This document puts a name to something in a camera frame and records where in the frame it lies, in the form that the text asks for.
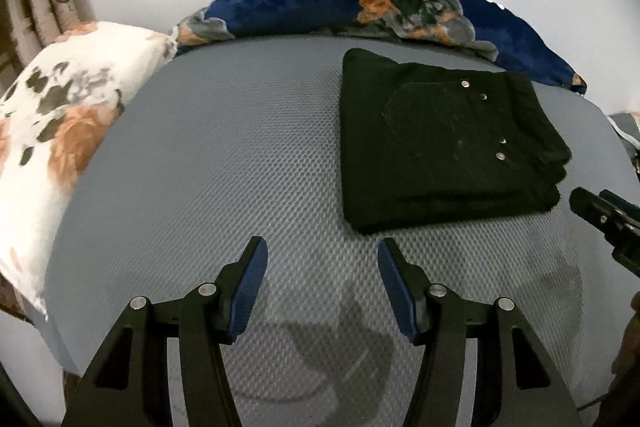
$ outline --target white floral pillow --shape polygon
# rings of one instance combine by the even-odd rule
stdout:
[[[140,86],[175,51],[168,35],[82,23],[0,92],[0,272],[44,314],[44,276],[78,177]]]

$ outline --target metal screw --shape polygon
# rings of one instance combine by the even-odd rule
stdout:
[[[506,312],[510,312],[516,307],[514,302],[511,299],[508,299],[507,297],[502,297],[498,299],[498,306],[500,306],[500,308],[502,308]]]
[[[135,310],[139,310],[140,308],[144,308],[146,306],[146,299],[144,297],[133,297],[131,302],[129,303]]]
[[[442,284],[432,284],[429,286],[429,293],[434,297],[444,297],[447,289]]]
[[[210,282],[204,283],[200,288],[198,288],[198,293],[205,297],[209,295],[213,295],[216,292],[217,288],[215,284],[211,284]]]

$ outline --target metal rivet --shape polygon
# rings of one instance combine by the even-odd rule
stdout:
[[[447,289],[442,284],[432,284],[429,286],[429,293],[434,297],[444,297]]]
[[[216,292],[217,288],[215,284],[211,284],[210,282],[204,283],[200,288],[198,288],[198,293],[200,295],[204,295],[208,297],[209,295],[213,295]]]
[[[500,308],[502,308],[506,312],[510,312],[516,307],[513,301],[507,297],[498,299],[498,306],[500,306]]]
[[[140,308],[144,308],[146,305],[146,299],[144,297],[133,297],[129,306],[131,306],[135,310],[139,310]]]

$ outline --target person's hand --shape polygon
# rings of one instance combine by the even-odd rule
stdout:
[[[620,352],[611,367],[611,372],[618,377],[631,368],[637,359],[640,359],[640,292],[632,299],[631,307],[636,315],[625,329]]]

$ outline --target blue floral blanket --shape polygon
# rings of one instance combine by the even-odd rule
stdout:
[[[524,20],[487,0],[215,0],[174,28],[178,54],[265,35],[429,41],[466,49],[541,84],[587,85]]]

